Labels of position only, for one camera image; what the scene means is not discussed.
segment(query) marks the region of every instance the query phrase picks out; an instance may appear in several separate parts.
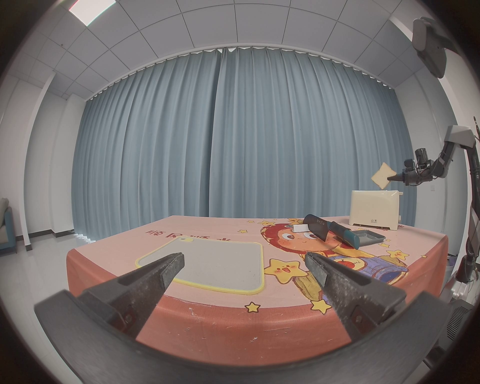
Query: sofa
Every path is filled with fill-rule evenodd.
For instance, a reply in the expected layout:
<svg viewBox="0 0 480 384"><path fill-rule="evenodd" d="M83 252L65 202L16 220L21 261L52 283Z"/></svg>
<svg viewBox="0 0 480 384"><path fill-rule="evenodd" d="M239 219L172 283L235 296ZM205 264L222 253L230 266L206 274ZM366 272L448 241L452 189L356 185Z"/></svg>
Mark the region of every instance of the sofa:
<svg viewBox="0 0 480 384"><path fill-rule="evenodd" d="M0 199L0 254L17 252L15 230L13 228L12 208L8 206L8 199Z"/></svg>

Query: teal knife handle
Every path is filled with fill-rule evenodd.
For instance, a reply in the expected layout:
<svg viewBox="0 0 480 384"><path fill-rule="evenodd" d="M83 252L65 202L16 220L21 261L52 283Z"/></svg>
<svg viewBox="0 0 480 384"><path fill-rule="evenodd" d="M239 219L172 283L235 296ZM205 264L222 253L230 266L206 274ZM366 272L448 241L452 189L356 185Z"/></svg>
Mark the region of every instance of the teal knife handle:
<svg viewBox="0 0 480 384"><path fill-rule="evenodd" d="M355 249L360 248L360 238L350 229L338 224L335 221L332 221L330 223L329 229L337 236L339 236L348 245L352 246Z"/></svg>

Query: table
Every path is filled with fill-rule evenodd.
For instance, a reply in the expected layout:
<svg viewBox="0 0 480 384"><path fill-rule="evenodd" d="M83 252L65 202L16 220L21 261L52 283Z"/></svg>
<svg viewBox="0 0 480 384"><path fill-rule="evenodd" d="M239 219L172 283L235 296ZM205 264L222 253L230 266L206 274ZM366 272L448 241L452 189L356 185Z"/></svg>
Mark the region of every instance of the table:
<svg viewBox="0 0 480 384"><path fill-rule="evenodd" d="M386 236L360 250L342 245L329 232L326 242L293 233L301 219L246 219L170 216L72 249L67 254L69 289L85 288L125 274L136 262L178 237L259 243L264 287L245 295L218 292L173 281L137 341L183 358L217 364L264 365L309 358L350 342L328 297L305 267L307 251L328 257L394 284L407 302L425 290L438 296L444 279L448 238L399 226L397 231L345 227ZM222 267L233 276L236 268Z"/></svg>

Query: ceiling light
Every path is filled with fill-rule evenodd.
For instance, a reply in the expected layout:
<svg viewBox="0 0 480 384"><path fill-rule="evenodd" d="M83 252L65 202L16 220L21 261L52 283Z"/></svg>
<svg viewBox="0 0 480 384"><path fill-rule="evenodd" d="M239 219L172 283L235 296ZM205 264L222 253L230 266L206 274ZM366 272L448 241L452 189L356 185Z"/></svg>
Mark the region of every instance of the ceiling light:
<svg viewBox="0 0 480 384"><path fill-rule="evenodd" d="M113 4L115 4L115 0L77 0L70 7L70 12L88 26Z"/></svg>

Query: robotic arm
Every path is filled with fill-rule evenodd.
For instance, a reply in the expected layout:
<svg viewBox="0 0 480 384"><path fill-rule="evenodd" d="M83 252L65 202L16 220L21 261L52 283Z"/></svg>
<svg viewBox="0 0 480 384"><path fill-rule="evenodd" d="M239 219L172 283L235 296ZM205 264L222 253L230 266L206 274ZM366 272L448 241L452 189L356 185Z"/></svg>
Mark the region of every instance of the robotic arm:
<svg viewBox="0 0 480 384"><path fill-rule="evenodd" d="M415 165L415 160L413 159L405 160L403 172L390 176L388 180L401 181L405 185L418 186L425 181L445 178L453 153L457 147L467 151L472 181L472 205L470 207L470 222L466 244L467 254L463 258L456 274L456 280L466 284L470 281L471 274L475 269L475 261L480 252L480 162L475 145L475 136L470 127L451 125L448 127L442 152L435 161L432 162L428 159L425 148L419 148L415 151L417 164Z"/></svg>
<svg viewBox="0 0 480 384"><path fill-rule="evenodd" d="M470 127L462 127L459 125L451 125L448 127L444 140L442 152L434 162L428 159L427 150L419 148L415 151L417 165L415 160L407 159L404 162L405 169L401 174L391 176L390 181L401 181L405 185L417 186L424 181L432 181L436 178L445 178L448 172L455 149L470 149L472 155L476 155L475 136Z"/></svg>

